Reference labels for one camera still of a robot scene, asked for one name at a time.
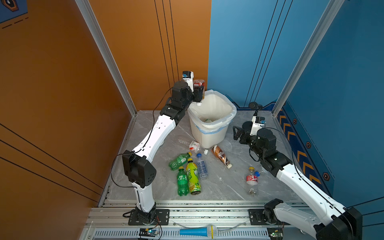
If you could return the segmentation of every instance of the blue wall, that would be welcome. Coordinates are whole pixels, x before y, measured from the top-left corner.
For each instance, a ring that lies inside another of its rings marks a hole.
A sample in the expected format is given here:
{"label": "blue wall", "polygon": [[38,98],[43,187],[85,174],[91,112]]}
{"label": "blue wall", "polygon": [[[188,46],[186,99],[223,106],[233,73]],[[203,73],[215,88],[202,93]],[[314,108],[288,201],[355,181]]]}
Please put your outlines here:
{"label": "blue wall", "polygon": [[[345,1],[288,102],[334,175],[345,206],[384,196],[384,1]],[[358,206],[384,209],[384,199]],[[384,222],[384,212],[363,224]],[[364,239],[383,225],[364,227]]]}
{"label": "blue wall", "polygon": [[262,105],[277,99],[327,4],[212,0],[208,88],[241,107],[255,99]]}

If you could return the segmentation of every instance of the orange wall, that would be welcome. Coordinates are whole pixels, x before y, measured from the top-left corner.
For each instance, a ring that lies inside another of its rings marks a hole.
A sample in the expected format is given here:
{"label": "orange wall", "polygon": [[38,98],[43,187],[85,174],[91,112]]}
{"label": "orange wall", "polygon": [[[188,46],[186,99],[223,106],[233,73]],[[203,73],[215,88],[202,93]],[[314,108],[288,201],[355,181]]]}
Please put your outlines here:
{"label": "orange wall", "polygon": [[19,18],[0,28],[0,124],[79,174],[0,125],[1,238],[77,240],[131,116],[75,1]]}
{"label": "orange wall", "polygon": [[137,110],[153,110],[182,71],[207,80],[210,0],[90,3]]}

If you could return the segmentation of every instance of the green plastic bottle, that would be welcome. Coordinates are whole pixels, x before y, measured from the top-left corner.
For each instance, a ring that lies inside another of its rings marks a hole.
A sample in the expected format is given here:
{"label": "green plastic bottle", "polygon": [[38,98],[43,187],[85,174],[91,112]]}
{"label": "green plastic bottle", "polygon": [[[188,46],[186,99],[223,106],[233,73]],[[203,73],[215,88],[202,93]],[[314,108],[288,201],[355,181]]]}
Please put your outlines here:
{"label": "green plastic bottle", "polygon": [[199,183],[199,174],[196,164],[193,163],[192,158],[188,159],[187,176],[189,180],[189,191],[192,195],[201,193],[201,186]]}
{"label": "green plastic bottle", "polygon": [[175,160],[171,161],[168,166],[172,171],[175,171],[178,167],[186,163],[187,159],[192,156],[191,152],[180,154]]}
{"label": "green plastic bottle", "polygon": [[179,196],[188,195],[188,177],[184,171],[184,167],[179,167],[179,173],[177,174],[177,193]]}

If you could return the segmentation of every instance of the trash can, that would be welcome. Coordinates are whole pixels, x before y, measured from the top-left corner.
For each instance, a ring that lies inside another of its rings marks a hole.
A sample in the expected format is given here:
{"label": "trash can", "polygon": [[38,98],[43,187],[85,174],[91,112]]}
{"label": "trash can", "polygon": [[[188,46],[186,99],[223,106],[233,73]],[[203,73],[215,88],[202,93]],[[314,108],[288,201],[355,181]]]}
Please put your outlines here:
{"label": "trash can", "polygon": [[228,125],[236,115],[235,105],[218,91],[205,91],[205,98],[198,106],[188,108],[193,137],[204,147],[210,148],[224,140]]}

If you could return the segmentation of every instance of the wall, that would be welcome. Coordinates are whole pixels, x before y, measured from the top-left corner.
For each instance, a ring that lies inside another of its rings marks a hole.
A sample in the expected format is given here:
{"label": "wall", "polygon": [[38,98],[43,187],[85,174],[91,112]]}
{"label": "wall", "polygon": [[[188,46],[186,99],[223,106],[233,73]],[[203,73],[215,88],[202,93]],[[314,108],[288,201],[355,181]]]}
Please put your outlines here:
{"label": "wall", "polygon": [[[345,206],[384,196],[381,127],[384,3],[345,1],[288,98],[334,175],[333,197]],[[384,199],[357,206],[383,210]],[[384,212],[363,225],[383,222]],[[375,239],[383,225],[364,227]]]}
{"label": "wall", "polygon": [[275,101],[328,2],[213,0],[209,88],[241,107]]}
{"label": "wall", "polygon": [[78,239],[131,116],[74,1],[0,27],[2,239]]}
{"label": "wall", "polygon": [[137,110],[153,110],[182,71],[207,80],[210,0],[90,3]]}

